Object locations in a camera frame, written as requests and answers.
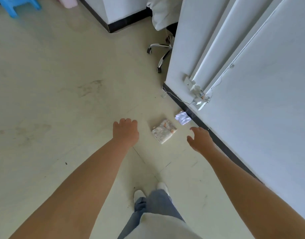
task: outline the hand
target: hand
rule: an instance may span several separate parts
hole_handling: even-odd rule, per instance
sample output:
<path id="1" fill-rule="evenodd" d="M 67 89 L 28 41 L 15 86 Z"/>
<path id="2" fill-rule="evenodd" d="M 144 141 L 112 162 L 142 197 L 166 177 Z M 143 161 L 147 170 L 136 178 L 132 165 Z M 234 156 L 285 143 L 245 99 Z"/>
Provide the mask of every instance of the hand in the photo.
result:
<path id="1" fill-rule="evenodd" d="M 113 139 L 129 148 L 133 147 L 139 140 L 137 121 L 130 118 L 122 118 L 119 123 L 113 124 Z"/>
<path id="2" fill-rule="evenodd" d="M 190 130 L 194 133 L 194 139 L 191 136 L 187 136 L 187 142 L 195 151 L 204 156 L 208 152 L 216 150 L 208 131 L 202 127 L 191 127 Z"/>

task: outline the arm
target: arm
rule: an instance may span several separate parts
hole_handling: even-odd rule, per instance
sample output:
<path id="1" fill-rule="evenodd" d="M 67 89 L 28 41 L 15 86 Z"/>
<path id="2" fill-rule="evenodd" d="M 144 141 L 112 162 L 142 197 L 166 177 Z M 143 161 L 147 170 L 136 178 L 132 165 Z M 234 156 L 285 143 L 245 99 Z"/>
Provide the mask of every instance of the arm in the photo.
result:
<path id="1" fill-rule="evenodd" d="M 10 239 L 89 238 L 128 150 L 139 139 L 137 121 L 113 124 L 113 139 L 83 162 Z"/>
<path id="2" fill-rule="evenodd" d="M 191 130 L 188 143 L 210 163 L 254 238 L 305 238 L 305 220 L 295 210 L 218 151 L 206 130 Z"/>

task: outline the white shoe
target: white shoe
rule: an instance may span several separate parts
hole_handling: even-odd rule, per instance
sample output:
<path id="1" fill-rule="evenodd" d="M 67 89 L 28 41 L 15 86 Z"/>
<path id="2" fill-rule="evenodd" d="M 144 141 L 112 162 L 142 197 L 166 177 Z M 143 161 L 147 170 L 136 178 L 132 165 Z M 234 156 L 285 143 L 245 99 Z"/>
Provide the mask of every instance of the white shoe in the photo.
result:
<path id="1" fill-rule="evenodd" d="M 136 190 L 134 192 L 134 203 L 136 203 L 136 201 L 141 197 L 146 198 L 145 194 L 141 190 Z"/>
<path id="2" fill-rule="evenodd" d="M 167 195 L 169 196 L 168 187 L 167 187 L 167 185 L 166 185 L 164 182 L 159 182 L 159 183 L 157 184 L 157 189 L 158 189 L 158 190 L 164 190 L 164 191 L 167 193 Z"/>

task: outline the folded cloth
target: folded cloth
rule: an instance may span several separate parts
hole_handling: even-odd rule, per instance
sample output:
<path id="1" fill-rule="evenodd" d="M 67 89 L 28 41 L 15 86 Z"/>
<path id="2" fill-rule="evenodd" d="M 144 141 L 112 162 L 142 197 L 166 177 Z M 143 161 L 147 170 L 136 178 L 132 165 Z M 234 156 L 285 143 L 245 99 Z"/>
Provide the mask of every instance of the folded cloth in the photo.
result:
<path id="1" fill-rule="evenodd" d="M 165 119 L 162 123 L 152 130 L 153 135 L 157 140 L 163 144 L 167 141 L 175 132 L 177 128 L 168 120 Z"/>
<path id="2" fill-rule="evenodd" d="M 179 114 L 175 116 L 175 119 L 179 121 L 181 125 L 185 125 L 187 122 L 191 121 L 190 116 L 188 116 L 187 113 L 183 111 L 179 112 Z"/>
<path id="3" fill-rule="evenodd" d="M 157 31 L 179 21 L 183 0 L 148 0 L 152 10 L 152 24 Z"/>

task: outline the person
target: person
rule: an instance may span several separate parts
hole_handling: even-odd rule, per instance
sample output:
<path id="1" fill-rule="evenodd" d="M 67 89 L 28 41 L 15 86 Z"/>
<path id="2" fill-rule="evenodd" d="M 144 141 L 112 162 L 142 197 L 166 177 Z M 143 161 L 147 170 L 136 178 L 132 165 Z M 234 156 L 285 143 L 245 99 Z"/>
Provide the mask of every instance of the person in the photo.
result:
<path id="1" fill-rule="evenodd" d="M 305 238 L 305 220 L 264 184 L 218 151 L 197 127 L 190 146 L 210 163 L 234 208 L 255 239 Z M 137 121 L 113 124 L 113 138 L 81 164 L 13 233 L 11 239 L 89 238 L 121 162 L 139 140 Z M 200 238 L 171 203 L 165 184 L 147 198 L 136 191 L 135 212 L 121 232 L 126 238 Z"/>

